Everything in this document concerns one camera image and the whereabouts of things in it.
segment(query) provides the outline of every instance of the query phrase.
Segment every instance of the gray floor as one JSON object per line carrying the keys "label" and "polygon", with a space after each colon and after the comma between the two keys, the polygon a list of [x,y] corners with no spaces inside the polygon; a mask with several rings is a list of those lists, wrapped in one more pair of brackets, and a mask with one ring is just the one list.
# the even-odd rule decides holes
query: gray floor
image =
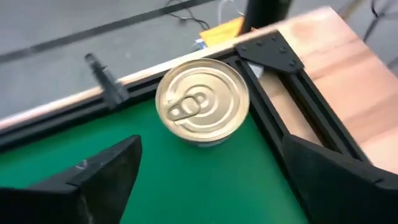
{"label": "gray floor", "polygon": [[[244,11],[247,0],[235,1]],[[164,6],[165,2],[2,0],[0,54],[157,9]],[[322,5],[339,9],[346,2],[295,0],[289,16]],[[217,5],[218,1],[214,1],[193,7],[192,11],[197,18],[213,27],[217,25]],[[238,16],[233,5],[225,6],[224,21]],[[348,24],[362,36],[372,18],[369,4],[365,4]],[[398,44],[394,41],[398,34],[397,24],[398,21],[381,22],[368,42],[370,48],[386,63],[398,56]],[[122,77],[189,53],[195,39],[199,38],[199,31],[201,28],[196,23],[182,24],[176,18],[162,16],[33,57],[0,64],[0,118],[97,85],[83,60],[88,52],[95,53],[116,77]]]}

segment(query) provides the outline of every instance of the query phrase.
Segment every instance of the bolt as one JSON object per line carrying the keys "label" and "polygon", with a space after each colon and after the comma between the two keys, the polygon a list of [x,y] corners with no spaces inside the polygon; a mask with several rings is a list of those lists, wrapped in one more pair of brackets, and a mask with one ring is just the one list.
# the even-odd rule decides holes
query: bolt
{"label": "bolt", "polygon": [[290,65],[291,67],[294,67],[294,66],[296,65],[296,61],[295,61],[295,60],[289,61],[289,65]]}
{"label": "bolt", "polygon": [[286,53],[286,47],[281,47],[280,49],[279,49],[279,52],[280,53],[282,53],[282,54],[284,54],[284,53]]}

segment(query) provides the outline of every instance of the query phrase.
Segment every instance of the green mat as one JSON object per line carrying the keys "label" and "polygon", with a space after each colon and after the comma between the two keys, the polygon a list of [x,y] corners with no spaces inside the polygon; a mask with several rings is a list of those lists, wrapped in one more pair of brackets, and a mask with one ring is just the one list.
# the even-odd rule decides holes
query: green mat
{"label": "green mat", "polygon": [[0,155],[0,185],[27,187],[132,134],[142,161],[121,223],[307,223],[250,115],[199,148],[167,130],[154,100]]}

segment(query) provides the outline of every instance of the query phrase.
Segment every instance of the metal can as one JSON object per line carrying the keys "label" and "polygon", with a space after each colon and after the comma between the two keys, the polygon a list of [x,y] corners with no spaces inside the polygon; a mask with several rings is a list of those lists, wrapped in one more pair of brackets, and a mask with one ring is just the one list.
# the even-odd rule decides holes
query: metal can
{"label": "metal can", "polygon": [[220,143],[243,123],[249,110],[249,90],[229,65],[197,59],[167,72],[155,103],[171,132],[207,147]]}

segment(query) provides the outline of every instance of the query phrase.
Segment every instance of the wooden table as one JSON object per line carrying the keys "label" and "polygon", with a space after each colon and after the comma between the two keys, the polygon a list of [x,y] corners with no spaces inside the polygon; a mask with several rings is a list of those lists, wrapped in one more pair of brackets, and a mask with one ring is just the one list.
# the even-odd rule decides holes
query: wooden table
{"label": "wooden table", "polygon": [[[233,47],[279,29],[305,64],[305,70],[340,117],[371,162],[398,174],[398,79],[329,7],[242,35],[209,49],[194,52],[128,75],[131,83],[180,63]],[[311,127],[275,75],[260,81],[289,131],[319,143]],[[93,88],[0,121],[0,129],[101,94]]]}

